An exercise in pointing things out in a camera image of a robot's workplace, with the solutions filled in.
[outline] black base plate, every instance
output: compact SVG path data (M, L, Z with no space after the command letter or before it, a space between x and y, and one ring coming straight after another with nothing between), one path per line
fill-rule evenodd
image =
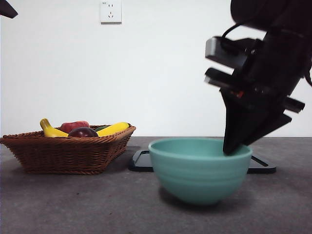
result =
M133 155L129 162L128 169L135 172L153 172L153 167L148 150L139 150ZM276 172L276 166L267 160L252 156L247 173L269 174Z

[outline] black object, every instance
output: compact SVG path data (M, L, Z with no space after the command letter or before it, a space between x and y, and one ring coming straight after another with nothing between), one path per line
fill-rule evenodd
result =
M225 36L206 42L206 58L234 68L226 74L214 68L205 81L219 86L226 106L223 152L249 145L291 122L284 114L299 113L304 103L289 96L300 78L311 83L312 20L309 0L232 0L237 23L267 31L263 40L230 40Z
M153 167L148 150L139 150L129 161L128 169L135 172L153 172ZM276 166L260 157L252 156L249 174L270 174L276 172Z
M0 0L0 15L3 15L12 19L15 16L17 16L18 13L6 0Z

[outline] yellow banana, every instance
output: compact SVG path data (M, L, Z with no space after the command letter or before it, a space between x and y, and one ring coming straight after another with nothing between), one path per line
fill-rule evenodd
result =
M43 129L45 137L68 137L68 133L52 127L46 118L40 120L40 126Z
M114 133L120 132L129 128L129 124L125 122L115 123L107 128L97 131L99 137L104 137L108 135L112 135Z

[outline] table surface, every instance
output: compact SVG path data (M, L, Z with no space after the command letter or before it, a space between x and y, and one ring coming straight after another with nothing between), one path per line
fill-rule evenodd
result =
M1 146L2 234L310 234L312 138L262 138L254 154L277 166L247 174L214 206L185 204L154 173L128 170L137 150L159 137L132 137L100 175L25 174Z

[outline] teal bowl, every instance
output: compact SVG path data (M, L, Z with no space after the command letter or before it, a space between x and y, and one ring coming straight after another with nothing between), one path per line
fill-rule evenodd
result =
M151 162L161 185L180 200L211 205L235 192L245 179L252 150L241 145L223 153L223 140L174 137L149 144Z

